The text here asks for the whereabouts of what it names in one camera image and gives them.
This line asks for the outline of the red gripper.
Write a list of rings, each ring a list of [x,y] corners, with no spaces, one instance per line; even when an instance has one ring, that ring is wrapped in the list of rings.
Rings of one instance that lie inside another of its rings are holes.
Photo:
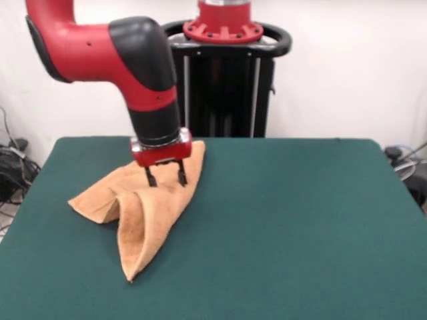
[[[187,185],[187,177],[183,159],[190,157],[192,150],[192,135],[188,128],[181,128],[175,141],[157,147],[143,146],[137,137],[130,139],[130,149],[133,158],[140,167],[144,167],[150,187],[156,187],[157,181],[149,167],[170,161],[177,161],[179,165],[178,180],[181,186]]]

